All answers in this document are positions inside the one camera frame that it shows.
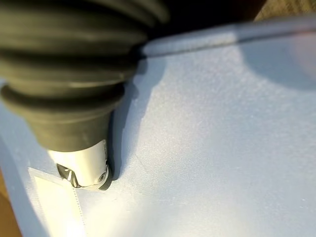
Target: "tan background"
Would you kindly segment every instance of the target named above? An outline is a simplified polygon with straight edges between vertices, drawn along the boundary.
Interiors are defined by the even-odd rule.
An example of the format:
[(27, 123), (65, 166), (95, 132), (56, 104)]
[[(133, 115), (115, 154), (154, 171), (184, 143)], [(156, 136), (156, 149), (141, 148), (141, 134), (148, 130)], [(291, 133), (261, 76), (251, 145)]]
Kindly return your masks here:
[(4, 237), (20, 237), (21, 233), (16, 223), (6, 192), (3, 176), (0, 170), (0, 232)]

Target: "black ribbed grip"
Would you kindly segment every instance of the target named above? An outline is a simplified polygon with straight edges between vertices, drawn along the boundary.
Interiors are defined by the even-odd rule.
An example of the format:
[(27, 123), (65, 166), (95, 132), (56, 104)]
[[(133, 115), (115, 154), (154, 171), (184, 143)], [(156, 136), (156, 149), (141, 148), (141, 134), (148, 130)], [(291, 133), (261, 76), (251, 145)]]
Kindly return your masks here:
[(1, 0), (1, 97), (47, 149), (91, 147), (135, 73), (131, 49), (167, 20), (158, 0)]

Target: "light blue surface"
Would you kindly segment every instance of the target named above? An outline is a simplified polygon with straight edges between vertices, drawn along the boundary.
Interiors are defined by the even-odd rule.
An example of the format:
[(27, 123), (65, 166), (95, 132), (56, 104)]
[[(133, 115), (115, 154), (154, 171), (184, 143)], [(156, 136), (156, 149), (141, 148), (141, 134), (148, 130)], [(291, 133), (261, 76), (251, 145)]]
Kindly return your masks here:
[[(316, 20), (261, 24), (262, 35), (251, 33), (262, 25), (224, 27), (145, 47), (114, 116), (118, 179), (105, 193), (78, 191), (89, 236), (315, 236)], [(242, 40), (209, 44), (227, 36)], [(7, 184), (36, 206), (27, 167), (55, 166), (2, 105), (0, 128)]]

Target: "wooden surface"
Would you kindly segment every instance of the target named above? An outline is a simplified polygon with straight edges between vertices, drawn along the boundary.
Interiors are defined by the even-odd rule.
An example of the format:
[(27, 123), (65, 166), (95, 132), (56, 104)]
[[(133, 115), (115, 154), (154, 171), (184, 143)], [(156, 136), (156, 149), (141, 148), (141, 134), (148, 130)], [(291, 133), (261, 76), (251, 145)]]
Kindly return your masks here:
[(316, 0), (267, 0), (256, 20), (314, 13)]
[(0, 170), (0, 235), (3, 237), (20, 237), (21, 233), (16, 223), (3, 176)]

